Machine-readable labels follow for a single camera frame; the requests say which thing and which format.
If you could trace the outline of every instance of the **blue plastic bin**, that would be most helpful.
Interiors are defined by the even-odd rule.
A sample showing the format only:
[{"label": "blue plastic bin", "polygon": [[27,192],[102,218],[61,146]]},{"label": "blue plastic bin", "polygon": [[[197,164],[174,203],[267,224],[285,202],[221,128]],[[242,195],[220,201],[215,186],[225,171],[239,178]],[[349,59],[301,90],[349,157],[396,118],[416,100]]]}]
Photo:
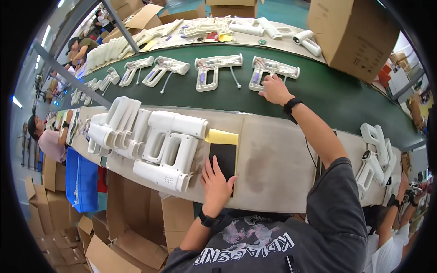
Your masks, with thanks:
[{"label": "blue plastic bin", "polygon": [[74,208],[80,213],[98,210],[97,165],[81,156],[73,148],[68,147],[65,188],[67,199],[72,205],[76,200],[74,194],[76,181],[79,203]]}]

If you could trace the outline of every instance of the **smartwatch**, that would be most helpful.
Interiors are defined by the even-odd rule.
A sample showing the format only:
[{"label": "smartwatch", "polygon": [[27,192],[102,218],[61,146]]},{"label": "smartwatch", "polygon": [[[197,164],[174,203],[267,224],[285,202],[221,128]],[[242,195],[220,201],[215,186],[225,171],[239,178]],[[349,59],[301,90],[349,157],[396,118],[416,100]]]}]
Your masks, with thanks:
[{"label": "smartwatch", "polygon": [[295,118],[291,115],[292,112],[292,108],[296,105],[296,104],[301,104],[302,101],[298,98],[292,98],[291,100],[289,100],[285,105],[284,105],[284,113],[287,114],[288,119],[291,120],[294,124],[297,124],[297,121],[295,120]]},{"label": "smartwatch", "polygon": [[200,210],[199,218],[200,218],[200,222],[202,223],[202,225],[204,225],[207,228],[211,228],[214,225],[215,221],[217,220],[217,218],[211,218],[211,217],[205,215],[203,213],[203,210]]}]

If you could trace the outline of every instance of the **black watch strap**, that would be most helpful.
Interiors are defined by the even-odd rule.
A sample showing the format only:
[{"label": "black watch strap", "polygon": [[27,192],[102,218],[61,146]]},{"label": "black watch strap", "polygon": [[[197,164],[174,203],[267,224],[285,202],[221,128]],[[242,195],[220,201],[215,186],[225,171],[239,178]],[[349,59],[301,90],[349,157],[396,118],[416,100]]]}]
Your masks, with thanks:
[{"label": "black watch strap", "polygon": [[411,204],[411,206],[413,206],[413,207],[417,207],[417,205],[419,205],[419,204],[417,204],[416,202],[414,202],[414,199],[411,199],[410,204]]},{"label": "black watch strap", "polygon": [[203,210],[200,210],[199,218],[200,218],[200,222],[202,223],[202,225],[204,225],[207,228],[211,228],[214,225],[215,221],[217,220],[216,218],[211,218],[211,217],[205,215],[203,213]]},{"label": "black watch strap", "polygon": [[297,124],[297,121],[295,120],[295,118],[291,115],[292,113],[292,108],[296,105],[296,104],[301,104],[302,101],[298,98],[292,98],[291,100],[289,100],[285,105],[284,105],[284,113],[287,114],[288,119],[291,120],[294,124]]}]

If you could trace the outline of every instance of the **wire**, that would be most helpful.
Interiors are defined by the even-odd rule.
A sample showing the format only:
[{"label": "wire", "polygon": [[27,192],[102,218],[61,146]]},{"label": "wire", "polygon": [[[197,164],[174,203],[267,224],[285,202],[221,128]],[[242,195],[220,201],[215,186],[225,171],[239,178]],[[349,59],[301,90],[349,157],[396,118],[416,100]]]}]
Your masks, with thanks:
[{"label": "wire", "polygon": [[317,169],[317,165],[316,165],[316,163],[315,163],[315,161],[314,161],[314,158],[312,157],[312,154],[311,154],[311,152],[309,151],[308,140],[307,140],[306,138],[305,138],[305,142],[306,142],[306,148],[308,149],[309,155],[311,156],[312,163],[314,164],[314,167],[316,167],[316,169]]}]

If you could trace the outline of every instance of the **white shirt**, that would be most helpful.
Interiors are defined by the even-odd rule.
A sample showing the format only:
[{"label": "white shirt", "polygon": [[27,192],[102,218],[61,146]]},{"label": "white shirt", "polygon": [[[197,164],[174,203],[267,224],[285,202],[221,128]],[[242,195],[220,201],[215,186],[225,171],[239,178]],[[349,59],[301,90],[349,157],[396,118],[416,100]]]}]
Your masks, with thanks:
[{"label": "white shirt", "polygon": [[402,249],[408,244],[409,224],[394,232],[392,237],[378,248],[379,235],[369,235],[364,273],[390,273],[402,259]]},{"label": "white shirt", "polygon": [[97,21],[99,21],[102,24],[102,27],[105,27],[107,24],[109,24],[109,20],[105,18],[104,12],[102,12],[102,15],[97,17]]}]

